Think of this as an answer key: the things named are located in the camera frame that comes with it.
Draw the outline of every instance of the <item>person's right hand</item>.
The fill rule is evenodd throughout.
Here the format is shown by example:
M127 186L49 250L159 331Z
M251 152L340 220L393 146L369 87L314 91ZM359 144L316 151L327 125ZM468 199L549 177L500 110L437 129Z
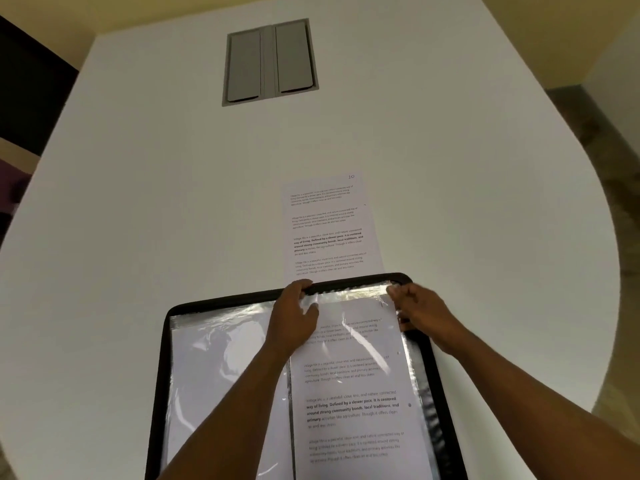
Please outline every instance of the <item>person's right hand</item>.
M400 311L399 318L409 319L444 352L455 356L462 350L471 332L453 316L435 291L409 283L389 286L387 293Z

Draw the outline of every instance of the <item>brown floor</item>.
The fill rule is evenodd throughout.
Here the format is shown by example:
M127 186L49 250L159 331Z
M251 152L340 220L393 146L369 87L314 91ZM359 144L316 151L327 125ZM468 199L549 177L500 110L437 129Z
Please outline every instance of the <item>brown floor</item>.
M580 140L611 208L620 254L620 318L594 414L640 443L640 160L580 86L549 97ZM0 480L15 480L0 450Z

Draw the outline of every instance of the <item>sheet of paper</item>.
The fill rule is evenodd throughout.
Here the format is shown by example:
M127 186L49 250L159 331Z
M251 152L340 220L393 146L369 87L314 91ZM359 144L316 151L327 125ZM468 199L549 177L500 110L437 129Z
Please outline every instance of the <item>sheet of paper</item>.
M321 304L291 386L297 478L433 478L388 297Z
M286 184L282 205L286 282L384 273L359 173Z
M270 314L256 314L236 324L197 323L172 331L172 403L163 468L260 350ZM286 369L276 386L258 478L293 480Z

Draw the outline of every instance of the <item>black object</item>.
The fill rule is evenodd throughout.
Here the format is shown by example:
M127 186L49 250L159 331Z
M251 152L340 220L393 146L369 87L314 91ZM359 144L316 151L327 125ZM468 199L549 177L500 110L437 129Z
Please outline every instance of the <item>black object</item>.
M364 287L387 281L398 283L400 285L412 282L411 278L402 273L373 274L371 276L362 276L347 280L315 283L307 288L305 293L307 295L312 295L341 291L348 288ZM149 434L145 480L156 480L160 475L166 409L169 403L169 386L171 378L172 345L170 318L176 315L203 313L222 308L274 301L281 293L282 289L278 289L226 296L224 298L214 298L185 303L184 305L174 306L169 310L166 318L164 319L164 327L160 344L160 359L158 362L158 373L156 379L156 396L154 399L154 409L151 419L151 432ZM423 412L427 428L429 430L429 436L431 437L431 443L438 463L440 478L441 480L467 480L467 472L462 460L458 437L456 436L447 400L444 395L444 390L442 389L442 382L438 373L438 367L433 355L433 350L431 349L431 342L426 335L417 330L405 332L405 336L411 346L417 346L419 348L420 354L422 355L424 371L426 373L426 379L428 380L428 388L423 389L419 383L421 389L420 396L422 398ZM418 376L421 371L417 370L417 366L419 366L419 364L414 363L416 375Z
M0 137L41 155L78 71L0 16Z

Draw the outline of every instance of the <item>table top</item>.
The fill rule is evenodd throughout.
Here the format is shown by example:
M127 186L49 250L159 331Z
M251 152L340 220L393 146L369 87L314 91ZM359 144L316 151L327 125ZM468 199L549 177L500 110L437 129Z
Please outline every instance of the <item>table top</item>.
M0 253L21 479L139 479L161 329L283 284L283 182L361 171L387 271L590 409L619 268L587 156L480 0L267 0L98 37ZM222 107L226 35L310 19L319 90ZM436 351L470 479L531 478Z

